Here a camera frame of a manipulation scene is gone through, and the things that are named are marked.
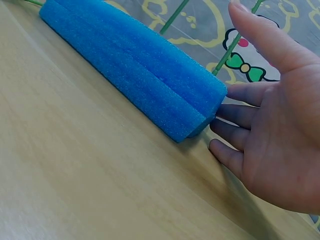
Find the pink nose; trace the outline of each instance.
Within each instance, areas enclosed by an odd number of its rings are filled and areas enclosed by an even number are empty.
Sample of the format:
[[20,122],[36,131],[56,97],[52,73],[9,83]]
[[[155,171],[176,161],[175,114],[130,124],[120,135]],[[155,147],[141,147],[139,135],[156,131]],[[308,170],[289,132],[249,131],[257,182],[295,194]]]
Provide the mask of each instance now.
[[246,48],[249,46],[249,42],[246,39],[241,38],[238,42],[238,45],[242,48]]

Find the foam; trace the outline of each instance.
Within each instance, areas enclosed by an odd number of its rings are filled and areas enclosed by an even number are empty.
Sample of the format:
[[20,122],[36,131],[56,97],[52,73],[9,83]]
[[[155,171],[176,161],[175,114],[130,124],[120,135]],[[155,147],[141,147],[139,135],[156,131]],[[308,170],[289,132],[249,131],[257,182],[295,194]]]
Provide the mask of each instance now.
[[196,61],[101,0],[47,0],[40,17],[175,142],[200,133],[227,94]]

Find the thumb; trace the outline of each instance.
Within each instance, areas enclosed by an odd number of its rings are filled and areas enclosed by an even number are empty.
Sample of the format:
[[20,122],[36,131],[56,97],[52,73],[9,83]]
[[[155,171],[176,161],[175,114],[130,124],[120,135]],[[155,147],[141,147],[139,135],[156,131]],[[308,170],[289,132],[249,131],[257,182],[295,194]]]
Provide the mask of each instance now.
[[274,22],[252,14],[242,4],[231,2],[229,14],[240,35],[252,43],[280,73],[320,63],[317,55],[294,41]]

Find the cartoon character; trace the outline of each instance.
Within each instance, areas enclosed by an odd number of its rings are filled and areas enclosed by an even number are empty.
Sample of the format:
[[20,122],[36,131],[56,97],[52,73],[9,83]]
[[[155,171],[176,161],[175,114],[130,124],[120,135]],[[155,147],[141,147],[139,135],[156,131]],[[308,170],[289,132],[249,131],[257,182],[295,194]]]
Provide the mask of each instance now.
[[[235,28],[229,29],[226,32],[225,40],[223,41],[225,50],[228,49],[237,34],[238,31]],[[239,70],[242,74],[245,74],[246,79],[251,83],[261,82],[262,80],[268,82],[280,81],[280,72],[243,37],[232,51],[225,65],[230,69]]]

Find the fingernail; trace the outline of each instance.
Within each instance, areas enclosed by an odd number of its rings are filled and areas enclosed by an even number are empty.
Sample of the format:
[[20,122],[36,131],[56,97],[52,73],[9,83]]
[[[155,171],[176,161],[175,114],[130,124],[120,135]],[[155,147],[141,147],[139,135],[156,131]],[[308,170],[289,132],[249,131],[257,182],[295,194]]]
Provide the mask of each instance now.
[[250,13],[250,11],[248,10],[248,8],[246,8],[244,5],[242,5],[240,2],[232,0],[231,3],[239,10],[243,11],[243,12],[247,12]]

